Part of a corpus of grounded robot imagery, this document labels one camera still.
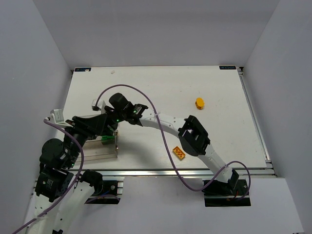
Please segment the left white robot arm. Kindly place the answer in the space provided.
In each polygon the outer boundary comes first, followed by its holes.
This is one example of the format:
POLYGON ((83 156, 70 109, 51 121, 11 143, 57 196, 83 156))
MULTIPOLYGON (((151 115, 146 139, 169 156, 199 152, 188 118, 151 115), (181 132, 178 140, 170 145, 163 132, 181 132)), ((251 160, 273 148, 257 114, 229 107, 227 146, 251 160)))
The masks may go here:
POLYGON ((64 234, 78 210, 102 189, 100 173, 82 171, 85 158, 82 147, 86 141, 114 130, 107 114, 64 121, 52 113, 43 122, 63 132, 64 139, 52 138, 42 147, 34 218, 26 224, 27 233, 64 234))

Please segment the orange lego brick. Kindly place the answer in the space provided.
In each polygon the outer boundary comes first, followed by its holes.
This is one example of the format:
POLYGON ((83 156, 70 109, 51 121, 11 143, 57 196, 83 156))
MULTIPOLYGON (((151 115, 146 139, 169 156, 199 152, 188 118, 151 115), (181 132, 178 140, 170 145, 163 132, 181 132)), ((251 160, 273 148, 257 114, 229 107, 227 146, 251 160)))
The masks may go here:
POLYGON ((179 158, 179 160, 183 160, 186 156, 186 154, 178 146, 174 147, 172 152, 179 158))

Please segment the yellow round lego piece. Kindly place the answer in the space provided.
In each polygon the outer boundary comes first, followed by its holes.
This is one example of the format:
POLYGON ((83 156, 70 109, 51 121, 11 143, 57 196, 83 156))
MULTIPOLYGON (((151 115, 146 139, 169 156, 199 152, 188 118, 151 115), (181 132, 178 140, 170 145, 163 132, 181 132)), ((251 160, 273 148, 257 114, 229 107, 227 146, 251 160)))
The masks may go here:
POLYGON ((195 100, 195 105, 196 105, 196 108, 199 109, 199 110, 202 110, 205 106, 205 102, 202 98, 198 97, 196 100, 195 100))

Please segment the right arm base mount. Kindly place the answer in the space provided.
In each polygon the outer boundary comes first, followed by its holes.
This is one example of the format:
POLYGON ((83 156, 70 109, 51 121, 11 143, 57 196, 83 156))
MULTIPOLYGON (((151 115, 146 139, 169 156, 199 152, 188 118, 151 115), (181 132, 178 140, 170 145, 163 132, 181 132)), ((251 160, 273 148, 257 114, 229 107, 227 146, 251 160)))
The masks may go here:
POLYGON ((239 179, 233 191, 215 180, 202 190, 205 207, 250 207, 249 194, 245 195, 247 191, 248 184, 245 179, 239 179))

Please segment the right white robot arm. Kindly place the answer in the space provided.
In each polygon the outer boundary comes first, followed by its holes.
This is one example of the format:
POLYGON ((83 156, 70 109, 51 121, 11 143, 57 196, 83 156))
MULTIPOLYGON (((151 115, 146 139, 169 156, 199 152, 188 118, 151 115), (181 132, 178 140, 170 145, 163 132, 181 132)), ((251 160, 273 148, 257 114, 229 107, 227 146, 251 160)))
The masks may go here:
POLYGON ((238 173, 227 166, 216 153, 207 131, 196 117, 190 115, 188 118, 177 118, 157 114, 146 105, 132 104, 121 93, 112 95, 109 103, 112 107, 103 103, 101 112, 108 114, 113 123, 126 121, 132 125, 162 130, 177 137, 184 152, 199 158, 213 172, 217 186, 229 193, 235 190, 238 173))

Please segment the green lego brick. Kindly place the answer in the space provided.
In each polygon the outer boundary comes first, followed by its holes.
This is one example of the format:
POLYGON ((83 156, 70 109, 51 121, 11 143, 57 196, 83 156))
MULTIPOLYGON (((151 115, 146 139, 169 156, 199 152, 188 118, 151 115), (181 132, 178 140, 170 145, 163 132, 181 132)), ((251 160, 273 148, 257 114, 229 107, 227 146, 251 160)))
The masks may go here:
POLYGON ((114 136, 102 136, 101 137, 101 143, 103 145, 106 144, 115 144, 115 137, 114 136))

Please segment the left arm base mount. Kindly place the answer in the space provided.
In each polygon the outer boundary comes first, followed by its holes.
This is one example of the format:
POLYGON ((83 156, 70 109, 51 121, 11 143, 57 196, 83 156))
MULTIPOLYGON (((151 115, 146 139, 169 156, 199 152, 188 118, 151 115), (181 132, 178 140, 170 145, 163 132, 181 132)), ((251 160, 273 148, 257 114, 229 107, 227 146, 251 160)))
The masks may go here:
POLYGON ((120 202, 121 181, 103 179, 103 176, 95 171, 87 170, 82 175, 81 182, 85 181, 94 187, 94 192, 85 202, 86 204, 117 205, 120 202))

